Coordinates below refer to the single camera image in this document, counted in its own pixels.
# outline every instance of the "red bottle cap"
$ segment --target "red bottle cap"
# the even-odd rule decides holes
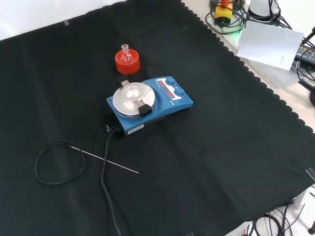
[[[128,64],[121,63],[120,61],[120,58],[123,54],[122,50],[117,52],[117,54],[115,55],[117,70],[124,75],[136,73],[140,69],[139,54],[133,49],[129,49],[129,53],[132,54],[133,61]]]

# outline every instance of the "white paper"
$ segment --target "white paper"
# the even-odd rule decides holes
[[[0,0],[0,40],[124,0]]]
[[[302,32],[247,21],[237,56],[290,70],[302,38]]]

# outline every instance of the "black cloth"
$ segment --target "black cloth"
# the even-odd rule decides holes
[[[117,3],[0,42],[0,235],[116,235],[93,159],[76,181],[47,186],[33,174],[49,142],[89,150],[117,89],[114,56],[138,51],[145,79],[173,76],[194,101],[124,139],[113,139],[107,181],[124,236],[223,236],[313,182],[310,128],[177,0]],[[96,135],[102,155],[105,124]],[[80,168],[56,148],[40,174]]]

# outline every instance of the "yellow device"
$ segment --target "yellow device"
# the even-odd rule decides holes
[[[226,7],[231,8],[233,7],[232,3],[229,3]],[[226,24],[230,24],[232,20],[232,11],[230,9],[222,8],[220,6],[216,6],[216,24],[224,22]]]

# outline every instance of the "white label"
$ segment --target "white label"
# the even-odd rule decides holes
[[[133,129],[129,130],[129,131],[128,131],[128,135],[129,135],[129,134],[132,134],[133,132],[136,132],[136,131],[139,130],[139,129],[142,129],[143,127],[144,127],[144,124],[142,124],[142,125],[140,125],[140,126],[138,126],[138,127],[135,127],[135,128],[133,128]]]

